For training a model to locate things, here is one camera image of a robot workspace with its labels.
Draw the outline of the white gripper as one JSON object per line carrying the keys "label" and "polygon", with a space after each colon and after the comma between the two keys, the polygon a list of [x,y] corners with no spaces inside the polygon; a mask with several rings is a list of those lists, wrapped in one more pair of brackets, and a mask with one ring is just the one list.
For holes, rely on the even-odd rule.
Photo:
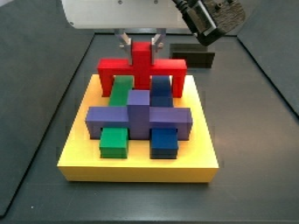
{"label": "white gripper", "polygon": [[119,47],[132,60],[132,39],[124,29],[157,28],[151,39],[152,58],[164,47],[165,29],[184,29],[181,13],[172,0],[60,0],[76,29],[115,29]]}

